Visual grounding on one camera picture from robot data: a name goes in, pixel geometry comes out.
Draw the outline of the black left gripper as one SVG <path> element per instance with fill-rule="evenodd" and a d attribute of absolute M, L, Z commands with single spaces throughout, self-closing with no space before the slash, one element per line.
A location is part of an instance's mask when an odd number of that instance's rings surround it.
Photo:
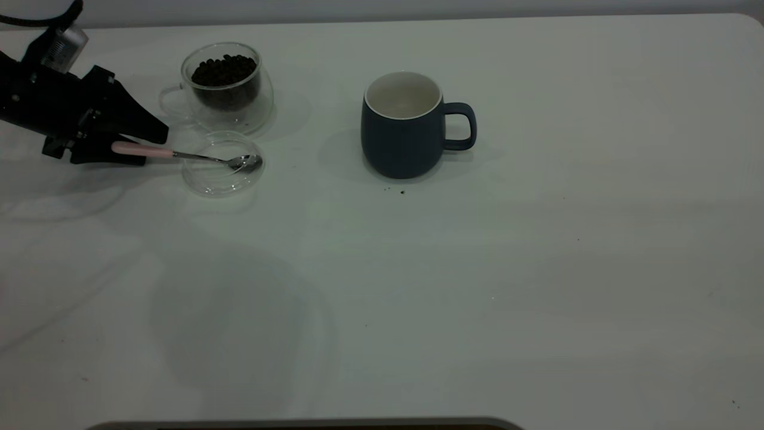
<path fill-rule="evenodd" d="M 146 157 L 112 150 L 118 133 L 159 145 L 167 142 L 168 125 L 101 66 L 79 78 L 2 54 L 1 73 L 2 120 L 43 134 L 43 155 L 62 158 L 69 151 L 72 164 L 144 166 Z"/>

